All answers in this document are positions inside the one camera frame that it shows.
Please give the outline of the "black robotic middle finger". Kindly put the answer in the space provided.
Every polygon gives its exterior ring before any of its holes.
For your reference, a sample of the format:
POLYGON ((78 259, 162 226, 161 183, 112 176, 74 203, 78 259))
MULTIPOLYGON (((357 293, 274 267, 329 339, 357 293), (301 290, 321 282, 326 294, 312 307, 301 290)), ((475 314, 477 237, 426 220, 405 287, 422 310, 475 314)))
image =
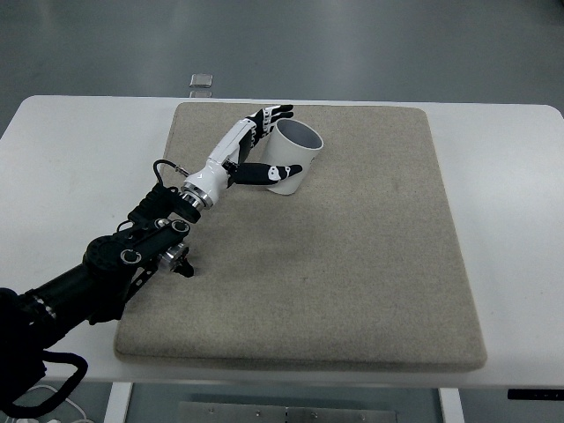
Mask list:
POLYGON ((265 137, 270 134, 274 123, 281 117, 280 113, 256 112, 251 116, 254 127, 252 137, 265 137))

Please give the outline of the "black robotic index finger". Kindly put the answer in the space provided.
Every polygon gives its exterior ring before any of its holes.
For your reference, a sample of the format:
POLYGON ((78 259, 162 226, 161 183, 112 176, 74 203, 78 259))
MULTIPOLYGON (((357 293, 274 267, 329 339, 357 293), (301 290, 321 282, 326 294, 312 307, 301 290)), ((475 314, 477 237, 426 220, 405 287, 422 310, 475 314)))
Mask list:
POLYGON ((264 122, 276 122, 279 119, 293 117, 293 105, 275 105, 263 109, 264 122))

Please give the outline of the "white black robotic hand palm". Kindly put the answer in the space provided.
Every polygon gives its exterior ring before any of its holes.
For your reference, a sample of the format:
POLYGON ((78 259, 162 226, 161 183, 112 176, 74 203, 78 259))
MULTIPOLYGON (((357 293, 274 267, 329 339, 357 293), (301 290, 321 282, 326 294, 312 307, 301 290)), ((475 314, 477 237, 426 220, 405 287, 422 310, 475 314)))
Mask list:
POLYGON ((246 160, 256 144, 256 129, 250 117, 238 121, 209 154, 204 167, 186 177, 183 191, 199 202, 199 207, 212 207, 219 201, 229 180, 225 164, 229 167, 246 160))

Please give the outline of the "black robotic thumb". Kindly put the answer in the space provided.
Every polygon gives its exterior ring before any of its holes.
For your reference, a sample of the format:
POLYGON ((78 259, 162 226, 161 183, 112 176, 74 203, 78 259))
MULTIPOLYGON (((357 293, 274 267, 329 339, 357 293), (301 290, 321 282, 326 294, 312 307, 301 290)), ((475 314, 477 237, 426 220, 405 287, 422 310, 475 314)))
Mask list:
POLYGON ((301 173, 299 164, 274 166, 265 163, 229 164, 226 167, 228 185, 271 186, 301 173))

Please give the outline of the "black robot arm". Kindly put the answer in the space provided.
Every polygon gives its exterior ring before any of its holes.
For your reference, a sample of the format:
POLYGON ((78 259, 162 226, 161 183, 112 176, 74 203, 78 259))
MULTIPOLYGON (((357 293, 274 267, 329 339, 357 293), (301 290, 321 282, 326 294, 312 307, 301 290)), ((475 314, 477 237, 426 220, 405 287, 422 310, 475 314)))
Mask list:
POLYGON ((180 188, 158 179, 111 235, 91 241, 78 266, 23 294, 1 291, 1 410, 15 419, 54 411, 86 375, 86 360, 51 346, 82 322, 120 320, 127 302, 164 268, 194 274, 184 238, 201 212, 232 184, 271 186, 302 174, 300 164, 250 163, 250 151, 280 122, 290 105, 261 108, 238 121, 208 156, 204 168, 184 175, 180 188))

